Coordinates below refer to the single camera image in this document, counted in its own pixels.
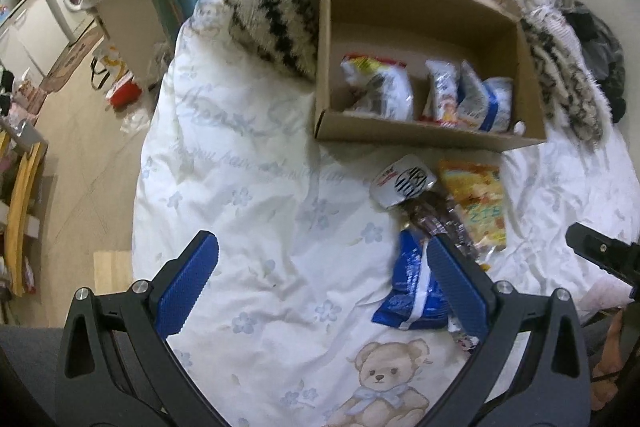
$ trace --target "white duvet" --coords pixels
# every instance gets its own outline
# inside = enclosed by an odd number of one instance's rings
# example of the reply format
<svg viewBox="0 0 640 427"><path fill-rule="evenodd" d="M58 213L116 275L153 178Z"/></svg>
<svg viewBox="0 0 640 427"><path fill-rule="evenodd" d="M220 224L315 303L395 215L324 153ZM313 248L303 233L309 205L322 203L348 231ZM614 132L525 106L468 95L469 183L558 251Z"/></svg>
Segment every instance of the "white duvet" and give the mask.
<svg viewBox="0 0 640 427"><path fill-rule="evenodd" d="M228 17L222 0L201 0L180 32L143 147L132 248L135 277L151 279L198 230L216 234L220 262L169 342L231 425L411 427L462 367L447 332L370 321L400 223L369 182L409 152L500 162L508 248L488 260L494 280L565 287L582 311L624 299L564 242L575 221L638 239L640 186L616 130L595 152L552 128L548 143L502 156L321 144L308 132L314 86L236 45Z"/></svg>

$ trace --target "blue gripper pad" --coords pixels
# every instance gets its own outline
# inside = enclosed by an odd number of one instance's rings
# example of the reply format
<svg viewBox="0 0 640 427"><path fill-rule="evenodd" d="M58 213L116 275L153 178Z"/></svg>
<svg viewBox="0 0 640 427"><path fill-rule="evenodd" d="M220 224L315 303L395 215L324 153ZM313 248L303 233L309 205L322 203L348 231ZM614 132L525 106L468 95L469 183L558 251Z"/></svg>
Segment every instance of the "blue gripper pad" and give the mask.
<svg viewBox="0 0 640 427"><path fill-rule="evenodd" d="M491 279L442 236L429 241L427 261L465 333L484 341L495 308Z"/></svg>
<svg viewBox="0 0 640 427"><path fill-rule="evenodd" d="M218 240L198 232L178 259L167 262L152 281L150 309L162 340L179 333L218 264Z"/></svg>

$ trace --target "cardboard box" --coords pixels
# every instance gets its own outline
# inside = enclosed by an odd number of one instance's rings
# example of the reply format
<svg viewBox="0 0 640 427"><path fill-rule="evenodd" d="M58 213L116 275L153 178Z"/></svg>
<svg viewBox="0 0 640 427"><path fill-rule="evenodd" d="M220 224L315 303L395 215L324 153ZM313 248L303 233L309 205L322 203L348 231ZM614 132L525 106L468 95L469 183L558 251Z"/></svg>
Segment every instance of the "cardboard box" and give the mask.
<svg viewBox="0 0 640 427"><path fill-rule="evenodd" d="M319 140L406 143L502 152L546 141L540 88L517 8L500 0L320 0L315 136ZM473 132L436 124L371 118L343 110L354 100L340 69L344 55L362 53L407 63L414 114L430 82L425 60L468 60L481 78L514 80L512 124L523 136Z"/></svg>

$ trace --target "kitchen cabinet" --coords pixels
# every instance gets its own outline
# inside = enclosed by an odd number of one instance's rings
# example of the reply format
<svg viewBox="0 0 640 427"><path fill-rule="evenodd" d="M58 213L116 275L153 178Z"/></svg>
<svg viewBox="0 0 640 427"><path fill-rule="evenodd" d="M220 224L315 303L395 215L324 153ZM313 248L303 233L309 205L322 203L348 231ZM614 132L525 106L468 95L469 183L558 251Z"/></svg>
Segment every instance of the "kitchen cabinet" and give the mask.
<svg viewBox="0 0 640 427"><path fill-rule="evenodd" d="M20 78L28 69L30 70L29 77L34 86L39 86L42 82L40 70L31 60L26 48L18 38L18 32L10 21L0 26L0 62L16 78Z"/></svg>
<svg viewBox="0 0 640 427"><path fill-rule="evenodd" d="M8 22L13 24L18 40L40 73L43 76L49 74L69 40L58 25L47 0L26 0Z"/></svg>

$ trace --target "teddy bear print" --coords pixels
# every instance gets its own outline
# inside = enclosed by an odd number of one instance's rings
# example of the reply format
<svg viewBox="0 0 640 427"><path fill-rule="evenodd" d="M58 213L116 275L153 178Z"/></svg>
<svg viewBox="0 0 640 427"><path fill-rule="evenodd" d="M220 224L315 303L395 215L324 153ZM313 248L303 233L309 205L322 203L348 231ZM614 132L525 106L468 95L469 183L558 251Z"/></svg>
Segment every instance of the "teddy bear print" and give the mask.
<svg viewBox="0 0 640 427"><path fill-rule="evenodd" d="M328 427L415 427L429 400L409 382L427 360L421 339L408 344L372 342L355 360L360 387L327 422Z"/></svg>

